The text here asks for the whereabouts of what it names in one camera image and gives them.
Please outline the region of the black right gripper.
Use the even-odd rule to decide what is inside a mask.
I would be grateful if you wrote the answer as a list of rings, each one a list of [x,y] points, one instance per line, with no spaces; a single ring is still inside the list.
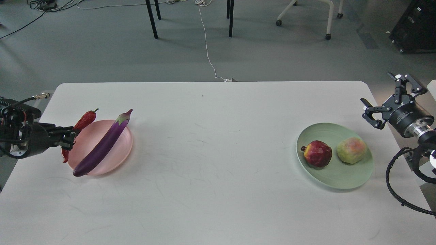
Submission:
[[[394,75],[387,72],[387,75],[395,82],[394,94],[387,99],[387,107],[374,107],[367,99],[361,98],[364,104],[362,118],[379,130],[383,130],[389,122],[404,138],[420,138],[430,132],[434,116],[414,102],[417,96],[428,92],[427,88],[410,74]],[[381,119],[375,119],[375,113],[380,113]]]

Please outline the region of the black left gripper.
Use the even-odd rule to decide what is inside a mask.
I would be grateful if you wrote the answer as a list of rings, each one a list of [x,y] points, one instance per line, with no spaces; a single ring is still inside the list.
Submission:
[[[23,143],[11,144],[7,155],[15,159],[23,159],[45,152],[51,147],[72,150],[79,130],[74,127],[58,127],[54,124],[32,124],[29,135]]]

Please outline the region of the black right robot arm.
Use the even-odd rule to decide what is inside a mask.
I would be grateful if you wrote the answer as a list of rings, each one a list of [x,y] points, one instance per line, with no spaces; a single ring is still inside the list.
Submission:
[[[394,80],[394,93],[379,107],[373,106],[367,99],[361,98],[364,104],[364,118],[372,127],[382,130],[385,124],[390,124],[403,138],[414,137],[418,141],[416,148],[404,147],[397,152],[388,163],[386,169],[386,184],[390,194],[400,202],[414,211],[435,216],[435,212],[414,205],[400,197],[390,184],[390,172],[395,161],[402,155],[407,155],[406,160],[411,170],[417,177],[426,183],[435,184],[434,177],[425,175],[420,170],[420,160],[423,157],[435,158],[435,130],[431,127],[435,117],[431,116],[419,103],[416,97],[427,93],[427,89],[421,82],[414,79],[410,74],[387,75]]]

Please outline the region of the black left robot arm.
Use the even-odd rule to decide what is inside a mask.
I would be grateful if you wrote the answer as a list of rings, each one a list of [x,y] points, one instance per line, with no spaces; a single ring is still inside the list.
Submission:
[[[41,154],[51,147],[71,150],[76,133],[73,127],[57,127],[54,124],[40,123],[36,119],[42,112],[26,102],[47,99],[49,93],[41,93],[16,101],[1,97],[1,156],[24,159]]]

